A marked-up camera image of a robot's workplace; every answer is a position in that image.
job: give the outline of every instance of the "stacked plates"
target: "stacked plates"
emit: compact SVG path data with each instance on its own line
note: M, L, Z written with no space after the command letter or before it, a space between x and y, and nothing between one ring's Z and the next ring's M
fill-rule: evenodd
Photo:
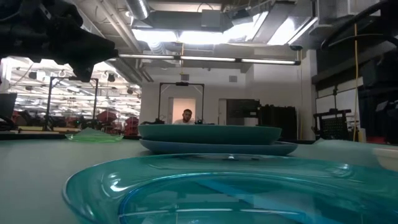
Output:
M282 130L217 125L142 125L141 144L156 154L230 153L286 156L296 144L277 142Z

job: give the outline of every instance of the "green plate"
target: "green plate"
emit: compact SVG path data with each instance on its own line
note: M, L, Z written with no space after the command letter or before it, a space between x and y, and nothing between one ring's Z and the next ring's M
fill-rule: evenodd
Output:
M66 134L69 140L75 142L118 142L122 135L115 134Z
M147 124L138 126L145 140L201 144L268 145L282 129L272 127Z

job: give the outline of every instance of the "man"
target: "man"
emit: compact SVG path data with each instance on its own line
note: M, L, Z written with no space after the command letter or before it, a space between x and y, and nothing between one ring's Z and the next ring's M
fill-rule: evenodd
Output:
M195 124L194 121L191 121L192 111L190 109L184 110L182 114L182 119L176 120L174 124Z

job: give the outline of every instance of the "metal pole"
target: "metal pole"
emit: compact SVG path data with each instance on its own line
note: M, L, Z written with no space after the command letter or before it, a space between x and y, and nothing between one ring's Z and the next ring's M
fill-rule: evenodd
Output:
M205 109L205 84L201 85L203 88L203 93L201 94L201 120L203 122L203 111Z
M44 123L44 130L45 131L49 131L47 129L47 127L49 126L49 119L50 119L50 102L51 102L52 80L54 80L54 77L50 77L49 97L47 98L47 110L45 112L45 123Z
M158 105L158 108L157 108L157 119L160 119L160 96L162 94L162 85L163 84L164 83L160 83L159 84L159 105Z
M95 81L95 99L94 99L94 111L93 111L93 121L95 120L95 112L97 110L97 94L98 94L98 79L93 78L92 80Z

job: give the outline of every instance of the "cable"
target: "cable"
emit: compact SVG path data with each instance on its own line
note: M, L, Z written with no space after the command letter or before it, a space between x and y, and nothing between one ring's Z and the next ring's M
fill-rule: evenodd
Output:
M18 15L19 15L19 11L15 12L14 14L12 14L10 16L0 19L0 22L7 22L8 20L10 20Z
M203 2L203 3L200 3L200 5L198 6L197 12L199 12L200 6L202 6L203 4L208 5L211 8L211 10L214 10L210 4Z
M351 36L351 37L347 37L347 38L338 40L338 41L336 41L336 42L330 44L328 48L329 48L329 49L332 49L332 48L335 47L336 45L341 44L342 42L345 42L345 41L347 41L347 40L353 39L353 40L357 41L358 39L362 39L362 38L365 38L365 37L372 37L373 39L382 39L382 40L385 40L385 41L388 41L388 42L394 44L394 45L398 48L398 39L396 39L395 37L389 36L389 35L384 35L384 34L361 34L361 35L354 35L354 36Z
M330 44L333 40L335 40L337 37L339 37L344 31L348 30L349 27L352 25L358 23L360 20L365 18L366 16L369 16L378 10L380 10L383 6L386 4L390 4L392 0L382 0L373 6L365 9L364 11L358 13L356 16L352 17L349 21L345 22L339 29L334 31L332 35L330 35L328 38L326 38L323 43L321 44L321 50L327 50L330 47Z
M358 25L355 24L354 25L354 30L355 30L355 36L357 36L358 34ZM357 102L358 102L358 77L359 77L359 61L358 61L358 41L355 40L355 106L354 106L354 139L353 141L355 141L355 137L356 137L356 112L357 112Z
M300 61L303 61L303 49L300 50ZM301 113L300 113L300 140L303 139L303 63L300 64L300 91L301 91Z

